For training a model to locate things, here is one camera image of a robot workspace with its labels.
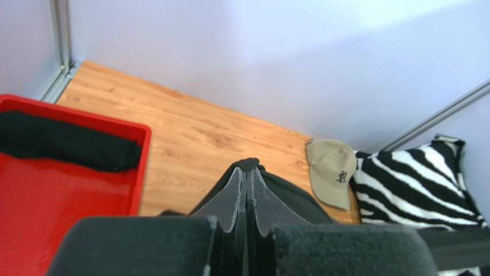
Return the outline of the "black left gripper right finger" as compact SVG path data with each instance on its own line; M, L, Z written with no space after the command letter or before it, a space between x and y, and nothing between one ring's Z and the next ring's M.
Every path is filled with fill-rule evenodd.
M260 170L247 173L248 275L276 275L275 229L311 225L266 185Z

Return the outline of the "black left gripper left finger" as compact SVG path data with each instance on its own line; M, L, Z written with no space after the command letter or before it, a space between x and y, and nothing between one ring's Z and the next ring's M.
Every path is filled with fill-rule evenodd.
M206 217L213 228L205 275L241 275L245 232L245 173L228 169L206 197L190 212Z

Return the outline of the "black printed t-shirt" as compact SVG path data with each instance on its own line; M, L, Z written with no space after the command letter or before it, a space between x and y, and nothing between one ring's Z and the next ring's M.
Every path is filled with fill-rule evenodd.
M297 185L283 179L275 174L267 172L265 167L260 164L258 158L246 158L232 163L222 177L216 182L208 194L197 206L190 211L189 216L201 209L218 192L220 192L229 179L235 168L248 172L258 168L265 185L272 191L287 207L297 213L300 217L312 224L336 224L337 221L331 218L320 204L305 190Z

